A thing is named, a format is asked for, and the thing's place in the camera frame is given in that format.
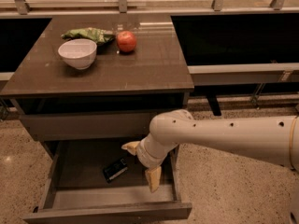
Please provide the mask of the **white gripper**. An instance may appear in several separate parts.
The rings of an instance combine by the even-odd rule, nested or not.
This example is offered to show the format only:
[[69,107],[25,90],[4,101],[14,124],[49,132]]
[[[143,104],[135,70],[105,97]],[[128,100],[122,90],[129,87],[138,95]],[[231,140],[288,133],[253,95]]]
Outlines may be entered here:
[[131,155],[137,155],[139,161],[147,168],[145,177],[149,184],[151,193],[155,192],[160,186],[160,179],[163,163],[167,154],[178,146],[174,142],[158,142],[151,134],[139,141],[133,141],[121,146],[123,150],[128,151]]

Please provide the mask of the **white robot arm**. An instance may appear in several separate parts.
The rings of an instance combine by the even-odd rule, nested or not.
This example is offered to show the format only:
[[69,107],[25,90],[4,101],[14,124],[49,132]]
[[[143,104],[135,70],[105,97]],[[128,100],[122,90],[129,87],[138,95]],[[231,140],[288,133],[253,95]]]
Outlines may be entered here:
[[181,144],[210,147],[299,171],[299,117],[196,120],[185,110],[155,116],[149,134],[122,146],[147,168],[149,189],[159,188],[161,165]]

